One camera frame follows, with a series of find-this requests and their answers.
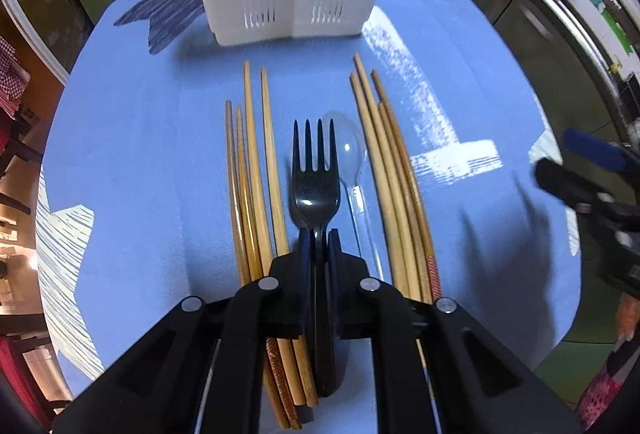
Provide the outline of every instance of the blue table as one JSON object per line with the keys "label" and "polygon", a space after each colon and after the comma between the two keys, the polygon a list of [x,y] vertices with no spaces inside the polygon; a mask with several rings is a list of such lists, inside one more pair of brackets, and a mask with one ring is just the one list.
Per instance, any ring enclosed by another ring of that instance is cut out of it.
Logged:
{"label": "blue table", "polygon": [[[337,109],[358,121],[348,81],[355,51],[379,70],[398,115],[443,293],[537,365],[577,309],[575,214],[532,181],[532,160],[558,159],[558,147],[526,77],[476,6],[377,0],[360,37],[240,48],[220,48],[202,13],[200,0],[116,0],[60,101],[36,233],[47,322],[73,393],[184,296],[212,301],[237,290],[224,100],[242,103],[242,62],[252,63],[258,123],[259,66],[268,68],[286,190],[295,119]],[[368,164],[362,184],[383,245]],[[347,204],[332,226],[357,253]],[[386,254],[383,261],[388,275]],[[341,346],[339,358],[345,380],[305,428],[374,432],[368,341]],[[276,429],[268,400],[262,428]]]}

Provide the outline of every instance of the floor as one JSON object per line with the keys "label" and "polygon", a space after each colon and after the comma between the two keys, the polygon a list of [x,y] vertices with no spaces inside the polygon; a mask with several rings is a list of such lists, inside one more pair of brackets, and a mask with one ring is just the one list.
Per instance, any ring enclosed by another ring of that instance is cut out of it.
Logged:
{"label": "floor", "polygon": [[[23,141],[32,148],[43,151],[63,85],[22,38],[1,4],[0,35],[14,46],[20,65],[31,74],[31,81],[21,101],[40,120]],[[0,243],[0,256],[8,264],[8,279],[0,280],[2,314],[42,313],[35,253],[35,209],[39,175],[40,165],[37,163],[14,159],[6,175],[0,179],[0,192],[31,208],[31,215],[26,215],[0,205],[0,218],[15,223],[17,230],[16,240],[4,240],[4,243]],[[34,379],[48,400],[71,399],[52,345],[37,348],[24,356]]]}

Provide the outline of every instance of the chopstick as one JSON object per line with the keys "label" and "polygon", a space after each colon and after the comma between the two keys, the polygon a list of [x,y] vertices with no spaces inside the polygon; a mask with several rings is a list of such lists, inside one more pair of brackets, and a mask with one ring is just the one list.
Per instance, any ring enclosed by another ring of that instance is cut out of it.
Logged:
{"label": "chopstick", "polygon": [[[260,261],[262,262],[263,274],[269,274],[271,262],[273,261],[273,250],[271,249],[271,237],[269,235],[269,224],[267,221],[267,211],[264,204],[264,192],[262,191],[262,176],[260,175],[260,159],[258,157],[258,140],[255,135],[255,117],[254,117],[254,97],[251,90],[251,73],[249,70],[249,62],[244,62],[244,112],[246,117],[246,146],[249,155],[249,175],[251,182],[252,202],[254,204],[255,224],[258,235],[258,250],[260,251]],[[282,362],[286,380],[282,382],[284,386],[281,388],[281,382],[278,380],[278,374],[274,373],[278,388],[281,390],[287,388],[288,394],[295,392],[296,397],[293,403],[305,404],[305,393],[300,383],[300,375],[298,374],[298,366],[296,358],[293,354],[293,345],[291,340],[286,338],[278,338],[279,355],[278,362]],[[283,404],[287,411],[289,421],[294,426],[294,420],[298,420],[295,407],[287,409],[287,404],[283,398]]]}
{"label": "chopstick", "polygon": [[251,280],[262,278],[262,265],[258,252],[258,241],[255,236],[254,207],[251,202],[249,176],[246,171],[246,155],[244,153],[244,133],[242,132],[242,110],[236,107],[236,133],[238,140],[238,184],[242,208],[242,228],[244,229],[244,244],[246,258],[249,264]]}
{"label": "chopstick", "polygon": [[[273,237],[276,243],[276,253],[278,256],[287,255],[290,252],[289,240],[287,238],[287,228],[284,220],[284,208],[282,206],[282,194],[280,192],[280,178],[278,177],[278,159],[273,138],[273,120],[271,119],[271,101],[269,99],[269,81],[267,70],[263,67],[260,71],[262,86],[262,124],[264,127],[264,150],[267,159],[267,178],[269,181],[269,201],[271,204],[271,220],[273,222]],[[316,384],[311,372],[306,341],[304,337],[293,340],[293,350],[300,371],[296,382],[302,384],[302,403],[296,401],[296,393],[293,388],[291,393],[296,405],[306,403],[309,407],[318,405],[318,393]]]}
{"label": "chopstick", "polygon": [[[244,155],[244,136],[242,135],[242,112],[240,107],[236,109],[237,118],[237,140],[238,140],[238,163],[239,169],[236,169],[236,151],[233,146],[233,115],[231,102],[226,102],[226,160],[228,163],[228,175],[230,186],[230,197],[236,198],[239,207],[232,201],[232,226],[234,245],[236,247],[236,262],[238,263],[238,273],[240,274],[240,283],[248,284],[251,280],[261,277],[262,268],[260,260],[257,258],[257,246],[254,240],[254,232],[252,226],[252,207],[248,190],[248,179],[246,174],[246,157]],[[234,178],[238,172],[238,181]],[[290,427],[287,413],[284,409],[275,378],[271,372],[271,365],[264,364],[262,368],[262,379],[267,390],[273,413],[276,417],[278,425],[282,429]]]}
{"label": "chopstick", "polygon": [[236,168],[236,146],[234,145],[234,116],[231,101],[225,101],[226,128],[226,167],[229,177],[229,204],[231,211],[231,228],[234,236],[238,276],[242,286],[251,282],[249,264],[244,246],[244,229],[242,229],[242,211],[240,208],[240,190],[238,187],[238,169]]}
{"label": "chopstick", "polygon": [[382,153],[380,152],[380,144],[376,137],[376,131],[373,128],[373,122],[367,101],[365,100],[362,86],[357,75],[351,73],[351,88],[356,99],[360,120],[364,129],[365,139],[367,141],[367,149],[371,157],[371,166],[373,168],[373,177],[378,189],[378,200],[380,201],[380,210],[382,213],[382,222],[385,226],[386,241],[388,244],[389,260],[391,263],[391,271],[396,288],[405,297],[409,296],[409,284],[406,277],[406,268],[402,259],[402,245],[400,243],[400,233],[398,230],[398,221],[396,221],[396,211],[391,199],[391,192],[386,178],[385,166],[382,162]]}
{"label": "chopstick", "polygon": [[418,267],[418,282],[420,283],[420,291],[422,293],[422,302],[428,304],[433,303],[431,298],[431,284],[429,283],[429,273],[427,271],[427,259],[424,254],[424,248],[422,247],[422,240],[420,239],[420,226],[418,225],[418,216],[415,210],[414,201],[412,200],[411,193],[409,191],[408,182],[402,169],[402,160],[400,159],[400,152],[398,143],[391,128],[391,121],[388,115],[388,111],[384,103],[378,103],[378,110],[382,118],[382,123],[385,128],[386,138],[389,141],[391,148],[391,154],[393,156],[394,168],[398,174],[400,181],[400,190],[402,192],[402,198],[404,199],[404,207],[406,208],[407,218],[409,220],[409,229],[411,230],[412,245],[414,247],[415,261]]}
{"label": "chopstick", "polygon": [[382,152],[383,165],[386,169],[386,178],[389,183],[391,200],[394,205],[396,213],[396,221],[400,234],[400,243],[402,258],[406,268],[406,277],[409,290],[409,298],[420,301],[422,296],[420,294],[420,282],[418,276],[418,267],[415,262],[414,245],[411,239],[411,230],[409,228],[409,220],[404,206],[404,199],[402,198],[400,182],[398,180],[398,173],[394,168],[394,160],[391,154],[388,139],[383,127],[382,118],[378,111],[378,106],[373,98],[373,92],[369,84],[369,78],[364,71],[364,66],[358,53],[353,55],[353,61],[356,65],[358,77],[360,78],[360,84],[363,88],[365,98],[367,100],[367,106],[369,107],[369,114],[373,122],[373,128],[380,144],[380,151]]}
{"label": "chopstick", "polygon": [[386,96],[385,88],[382,85],[382,80],[380,80],[380,75],[375,69],[371,71],[371,78],[376,86],[376,91],[378,91],[380,100],[385,105],[389,116],[389,122],[391,124],[391,130],[394,134],[396,144],[398,144],[402,169],[411,191],[412,200],[414,201],[414,208],[418,218],[418,227],[420,229],[420,239],[422,240],[422,248],[426,255],[427,271],[429,273],[429,282],[431,286],[431,299],[436,300],[442,297],[442,290],[440,288],[440,276],[438,274],[438,265],[436,264],[435,250],[433,248],[433,238],[431,237],[431,232],[429,230],[422,195],[418,189],[418,182],[415,178],[414,169],[411,166],[411,159],[409,158],[409,153],[406,150],[406,144],[404,143],[400,126],[398,125],[398,120],[396,119],[391,104],[389,103],[389,99]]}

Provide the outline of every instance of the clear plastic spoon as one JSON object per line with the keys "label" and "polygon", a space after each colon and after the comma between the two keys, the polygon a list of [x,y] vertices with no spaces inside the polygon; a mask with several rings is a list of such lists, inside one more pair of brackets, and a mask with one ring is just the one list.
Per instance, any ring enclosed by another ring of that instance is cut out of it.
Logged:
{"label": "clear plastic spoon", "polygon": [[353,228],[356,232],[356,242],[360,256],[369,260],[368,255],[363,254],[363,241],[369,243],[373,261],[378,271],[378,278],[384,280],[382,265],[376,244],[371,233],[371,223],[367,206],[360,186],[360,171],[367,157],[367,149],[364,144],[364,137],[360,128],[346,114],[335,110],[327,112],[322,117],[322,125],[329,125],[330,120],[334,120],[335,145],[338,152],[338,173],[340,181],[347,190],[349,207]]}

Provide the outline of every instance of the chair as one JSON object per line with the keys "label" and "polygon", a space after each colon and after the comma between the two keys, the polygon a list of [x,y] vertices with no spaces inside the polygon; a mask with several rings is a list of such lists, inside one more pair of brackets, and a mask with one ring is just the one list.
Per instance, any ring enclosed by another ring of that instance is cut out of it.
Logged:
{"label": "chair", "polygon": [[[14,157],[23,161],[35,161],[42,163],[42,154],[20,141],[20,129],[22,123],[11,119],[4,111],[0,110],[0,178],[6,174],[9,163]],[[20,210],[27,215],[31,214],[31,208],[20,201],[0,192],[0,205],[6,205]]]}
{"label": "chair", "polygon": [[[33,325],[44,320],[44,317],[40,315],[29,315],[29,317],[28,322]],[[24,407],[47,430],[51,429],[53,419],[56,417],[55,410],[64,408],[70,402],[67,400],[47,400],[31,374],[31,369],[23,355],[50,343],[51,339],[48,335],[44,338],[26,339],[20,338],[19,335],[0,335],[0,372],[14,389]]]}

